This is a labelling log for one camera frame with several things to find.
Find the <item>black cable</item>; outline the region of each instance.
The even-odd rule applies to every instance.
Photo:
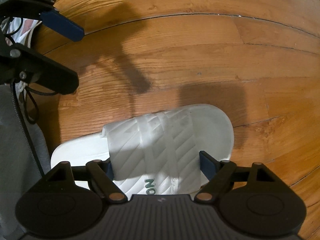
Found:
[[[6,22],[6,24],[4,26],[4,33],[8,32],[9,26],[10,26],[10,23],[12,22],[12,20],[13,20],[13,17],[9,17],[8,21]]]
[[[15,44],[15,43],[16,43],[16,42],[14,41],[14,39],[13,39],[10,35],[4,34],[4,36],[5,36],[7,39],[9,39],[12,44]]]
[[[32,89],[31,87],[25,87],[25,90],[30,91],[36,95],[39,95],[39,96],[55,96],[58,94],[57,92],[52,92],[52,93],[40,92],[38,90]]]
[[[35,106],[35,109],[36,109],[36,117],[33,118],[33,120],[30,119],[28,111],[27,111],[27,95],[31,99],[31,101],[32,101],[32,103],[33,103],[33,105]],[[23,101],[24,115],[25,115],[28,123],[35,124],[38,121],[40,114],[39,114],[38,105],[37,105],[35,99],[33,98],[33,96],[31,95],[30,91],[26,90],[26,98],[24,98],[24,96],[23,96],[22,97],[22,101]]]
[[[12,35],[16,34],[16,33],[21,29],[22,24],[23,24],[23,18],[20,18],[20,20],[21,20],[21,22],[20,22],[20,25],[19,25],[18,29],[16,29],[16,30],[15,30],[14,32],[12,32],[12,33],[7,33],[7,35],[12,36]]]
[[[38,168],[38,171],[39,171],[39,173],[40,173],[40,176],[43,177],[43,176],[44,176],[44,171],[43,171],[43,169],[42,169],[40,160],[39,160],[39,158],[38,158],[38,156],[37,156],[37,153],[36,153],[35,146],[33,145],[31,136],[30,136],[30,134],[29,134],[27,125],[26,125],[26,123],[25,123],[25,121],[24,121],[24,118],[23,118],[23,115],[22,115],[22,112],[21,112],[21,109],[20,109],[20,106],[19,106],[19,102],[18,102],[18,98],[17,98],[17,94],[16,94],[16,86],[15,86],[15,83],[11,83],[11,84],[10,84],[10,89],[11,89],[11,98],[12,98],[14,110],[15,110],[15,112],[16,112],[16,114],[17,114],[17,117],[18,117],[20,126],[21,126],[22,131],[23,131],[23,134],[24,134],[24,136],[25,136],[25,138],[26,138],[29,151],[30,151],[30,153],[31,153],[32,156],[33,156],[33,159],[34,159],[34,161],[35,161],[35,163],[36,163],[36,166],[37,166],[37,168]]]

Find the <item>metal bolt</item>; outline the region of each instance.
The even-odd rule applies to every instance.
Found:
[[[20,57],[21,52],[18,49],[12,49],[10,50],[10,57]]]
[[[21,80],[25,80],[27,78],[27,74],[24,71],[21,71],[19,77]]]
[[[196,198],[202,201],[209,201],[212,199],[212,195],[210,193],[199,193]]]
[[[122,193],[111,193],[109,198],[113,201],[120,201],[124,199],[124,195]]]

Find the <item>ribbed black surface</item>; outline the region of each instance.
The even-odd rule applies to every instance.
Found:
[[[25,236],[23,240],[37,239]],[[253,240],[229,228],[211,206],[188,195],[134,195],[111,206],[94,228],[69,240]],[[281,238],[299,240],[297,236]]]

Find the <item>gray fabric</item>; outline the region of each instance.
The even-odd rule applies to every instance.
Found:
[[[44,136],[35,125],[27,127],[40,163],[47,173],[50,158]],[[22,230],[15,218],[18,199],[40,179],[40,174],[28,149],[11,100],[10,87],[0,85],[0,240],[16,240]]]

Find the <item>white slide sandal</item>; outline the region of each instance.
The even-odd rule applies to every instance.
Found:
[[[223,111],[190,105],[109,123],[101,132],[67,141],[53,152],[51,167],[110,158],[114,183],[129,199],[132,194],[190,194],[208,182],[199,151],[228,160],[233,143],[232,124]],[[89,188],[87,182],[76,184]]]

